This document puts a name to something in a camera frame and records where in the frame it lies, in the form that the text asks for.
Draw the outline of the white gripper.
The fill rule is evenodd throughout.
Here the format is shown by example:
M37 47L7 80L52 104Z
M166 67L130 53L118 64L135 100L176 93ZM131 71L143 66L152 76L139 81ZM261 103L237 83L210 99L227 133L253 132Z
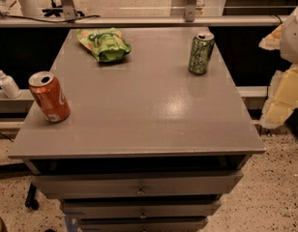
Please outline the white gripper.
M292 63L287 71L274 73L259 120L265 129L276 129L298 108L298 6L284 25L274 29L258 46L266 50L280 49L281 57Z

